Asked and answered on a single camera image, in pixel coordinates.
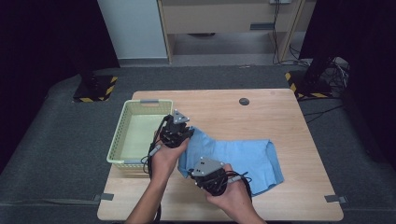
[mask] blue fabric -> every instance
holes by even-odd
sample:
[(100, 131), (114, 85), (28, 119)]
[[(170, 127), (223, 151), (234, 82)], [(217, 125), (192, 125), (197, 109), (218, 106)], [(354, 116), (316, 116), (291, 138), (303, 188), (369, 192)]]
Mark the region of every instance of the blue fabric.
[(283, 182), (276, 148), (268, 139), (217, 141), (196, 127), (187, 150), (178, 160), (178, 170), (184, 177), (201, 157), (230, 163), (238, 174), (248, 172), (252, 196), (264, 193)]

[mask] basket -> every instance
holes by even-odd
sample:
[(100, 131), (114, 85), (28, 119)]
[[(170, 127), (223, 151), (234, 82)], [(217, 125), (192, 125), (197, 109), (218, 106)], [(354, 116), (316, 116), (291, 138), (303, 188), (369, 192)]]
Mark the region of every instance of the basket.
[(166, 115), (172, 114), (171, 100), (129, 100), (124, 103), (119, 123), (107, 154), (118, 168), (143, 173), (142, 158), (148, 155), (154, 132)]

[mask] blue cloth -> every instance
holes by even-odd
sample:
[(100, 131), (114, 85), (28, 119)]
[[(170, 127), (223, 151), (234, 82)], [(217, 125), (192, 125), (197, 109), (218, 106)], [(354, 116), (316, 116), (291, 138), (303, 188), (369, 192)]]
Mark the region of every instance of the blue cloth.
[(196, 127), (187, 150), (178, 159), (178, 170), (184, 177), (201, 157), (230, 163), (238, 174), (248, 172), (252, 196), (259, 195), (283, 182), (274, 144), (268, 139), (217, 141)]

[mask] person's left hand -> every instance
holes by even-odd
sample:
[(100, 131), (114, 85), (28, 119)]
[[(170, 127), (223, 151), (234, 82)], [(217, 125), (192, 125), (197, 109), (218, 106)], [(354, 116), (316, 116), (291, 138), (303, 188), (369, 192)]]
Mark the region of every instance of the person's left hand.
[(162, 145), (159, 141), (157, 145), (162, 145), (161, 148), (152, 156), (151, 159), (151, 180), (167, 181), (169, 176), (175, 169), (177, 159), (187, 149), (190, 138), (184, 140), (179, 147), (170, 148)]

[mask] human hand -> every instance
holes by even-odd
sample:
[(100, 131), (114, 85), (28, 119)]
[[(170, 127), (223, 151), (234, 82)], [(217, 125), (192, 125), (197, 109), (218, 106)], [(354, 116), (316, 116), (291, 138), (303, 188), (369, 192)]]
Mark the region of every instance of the human hand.
[(177, 159), (187, 149), (190, 138), (185, 139), (179, 147), (170, 148), (157, 138), (157, 145), (161, 148), (152, 156), (151, 159), (151, 180), (167, 181), (175, 169)]
[[(233, 170), (230, 164), (225, 164), (223, 168), (226, 172)], [(228, 184), (227, 189), (220, 196), (212, 196), (207, 191), (205, 195), (208, 202), (221, 208), (227, 216), (237, 223), (266, 223), (254, 209), (242, 180)]]

